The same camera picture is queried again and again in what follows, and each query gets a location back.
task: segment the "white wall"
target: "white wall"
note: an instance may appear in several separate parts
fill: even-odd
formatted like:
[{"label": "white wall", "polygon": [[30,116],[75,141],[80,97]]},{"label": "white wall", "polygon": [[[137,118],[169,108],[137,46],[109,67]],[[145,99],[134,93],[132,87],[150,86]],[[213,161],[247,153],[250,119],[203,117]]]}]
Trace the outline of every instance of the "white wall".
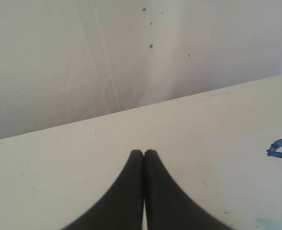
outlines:
[{"label": "white wall", "polygon": [[282,0],[0,0],[0,138],[278,74]]}]

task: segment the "white surface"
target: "white surface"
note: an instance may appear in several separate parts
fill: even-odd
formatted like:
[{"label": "white surface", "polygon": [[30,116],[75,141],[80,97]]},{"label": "white surface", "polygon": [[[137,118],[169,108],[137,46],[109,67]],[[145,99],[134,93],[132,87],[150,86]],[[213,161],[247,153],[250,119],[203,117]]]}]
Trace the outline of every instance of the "white surface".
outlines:
[{"label": "white surface", "polygon": [[280,138],[282,76],[3,139],[0,230],[64,227],[132,149],[157,150],[187,194],[233,228],[282,230],[282,159],[266,156]]},{"label": "white surface", "polygon": [[0,138],[278,74],[282,0],[0,0]]}]

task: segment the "white table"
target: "white table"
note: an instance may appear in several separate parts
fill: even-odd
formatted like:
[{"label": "white table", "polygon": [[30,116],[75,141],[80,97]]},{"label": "white table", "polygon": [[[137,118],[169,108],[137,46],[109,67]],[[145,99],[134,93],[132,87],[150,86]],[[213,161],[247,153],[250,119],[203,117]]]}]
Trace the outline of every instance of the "white table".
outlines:
[{"label": "white table", "polygon": [[0,230],[58,230],[93,205],[132,149],[240,230],[282,230],[282,76],[0,140]]}]

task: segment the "table surface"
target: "table surface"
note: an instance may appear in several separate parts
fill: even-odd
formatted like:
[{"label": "table surface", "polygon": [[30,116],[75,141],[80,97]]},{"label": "table surface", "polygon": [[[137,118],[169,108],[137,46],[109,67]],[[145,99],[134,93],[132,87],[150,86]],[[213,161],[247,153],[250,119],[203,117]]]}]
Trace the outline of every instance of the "table surface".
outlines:
[{"label": "table surface", "polygon": [[157,150],[183,190],[234,229],[282,230],[282,76],[0,140],[0,230],[57,230]]}]

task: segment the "white tabletop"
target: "white tabletop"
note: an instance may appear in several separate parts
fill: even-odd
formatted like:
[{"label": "white tabletop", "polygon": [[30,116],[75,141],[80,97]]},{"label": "white tabletop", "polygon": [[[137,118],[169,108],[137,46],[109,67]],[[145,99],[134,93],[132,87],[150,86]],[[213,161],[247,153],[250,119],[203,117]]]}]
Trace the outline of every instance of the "white tabletop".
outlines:
[{"label": "white tabletop", "polygon": [[232,228],[282,230],[282,76],[0,140],[0,230],[58,230],[93,205],[132,149],[157,150]]}]

